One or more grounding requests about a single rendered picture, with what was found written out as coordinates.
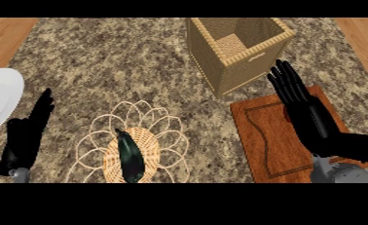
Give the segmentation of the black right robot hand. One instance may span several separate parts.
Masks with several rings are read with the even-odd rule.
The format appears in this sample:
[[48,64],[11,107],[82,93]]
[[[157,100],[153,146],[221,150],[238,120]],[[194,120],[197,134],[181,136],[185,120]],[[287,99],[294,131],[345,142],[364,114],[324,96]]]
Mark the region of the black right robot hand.
[[321,99],[305,87],[290,63],[277,60],[268,79],[284,103],[305,148],[321,158],[339,156],[368,163],[368,134],[342,132]]

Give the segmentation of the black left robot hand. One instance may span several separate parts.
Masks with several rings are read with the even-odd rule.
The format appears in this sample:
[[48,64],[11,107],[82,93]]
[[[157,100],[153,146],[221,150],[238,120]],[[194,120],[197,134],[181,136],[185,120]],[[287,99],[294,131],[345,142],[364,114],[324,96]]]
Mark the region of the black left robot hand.
[[46,89],[27,118],[8,121],[8,140],[0,159],[0,175],[15,169],[31,169],[51,114],[55,109],[52,90]]

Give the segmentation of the brown wooden cutting board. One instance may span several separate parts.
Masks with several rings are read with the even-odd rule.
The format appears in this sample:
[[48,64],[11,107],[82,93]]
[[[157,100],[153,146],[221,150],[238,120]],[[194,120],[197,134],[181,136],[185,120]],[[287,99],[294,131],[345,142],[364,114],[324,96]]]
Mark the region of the brown wooden cutting board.
[[309,183],[312,156],[275,94],[231,104],[256,183]]

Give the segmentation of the tall square wicker basket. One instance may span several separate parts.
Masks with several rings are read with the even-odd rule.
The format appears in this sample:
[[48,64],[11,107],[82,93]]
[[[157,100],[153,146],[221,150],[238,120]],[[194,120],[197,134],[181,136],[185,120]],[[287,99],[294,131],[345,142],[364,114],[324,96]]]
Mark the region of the tall square wicker basket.
[[216,97],[271,72],[294,32],[278,18],[187,18],[188,52]]

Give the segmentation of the white round plate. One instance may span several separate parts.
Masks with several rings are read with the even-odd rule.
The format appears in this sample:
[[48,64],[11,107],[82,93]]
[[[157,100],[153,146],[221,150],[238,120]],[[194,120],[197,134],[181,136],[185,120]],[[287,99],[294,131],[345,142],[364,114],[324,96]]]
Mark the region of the white round plate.
[[18,107],[24,89],[22,73],[14,68],[0,68],[0,126]]

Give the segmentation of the dark green eggplant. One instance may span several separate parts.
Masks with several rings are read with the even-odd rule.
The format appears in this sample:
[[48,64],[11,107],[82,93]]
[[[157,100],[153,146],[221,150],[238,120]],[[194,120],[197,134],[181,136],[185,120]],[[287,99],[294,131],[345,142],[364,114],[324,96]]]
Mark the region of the dark green eggplant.
[[123,178],[127,183],[136,183],[145,174],[145,162],[132,135],[116,129],[119,138],[119,152],[121,160]]

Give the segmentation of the flower-shaped wicker placemat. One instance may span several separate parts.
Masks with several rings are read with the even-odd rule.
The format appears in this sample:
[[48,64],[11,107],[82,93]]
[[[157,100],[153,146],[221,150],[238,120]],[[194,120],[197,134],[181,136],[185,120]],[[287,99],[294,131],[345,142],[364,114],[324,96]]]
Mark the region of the flower-shaped wicker placemat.
[[86,136],[76,146],[76,162],[65,181],[73,178],[74,169],[89,169],[89,177],[102,171],[107,183],[127,183],[123,178],[116,129],[133,138],[145,162],[145,174],[136,183],[151,183],[163,170],[173,183],[187,183],[189,169],[185,160],[189,142],[184,133],[184,123],[164,107],[154,108],[145,100],[136,103],[121,101],[108,114],[98,116],[89,126]]

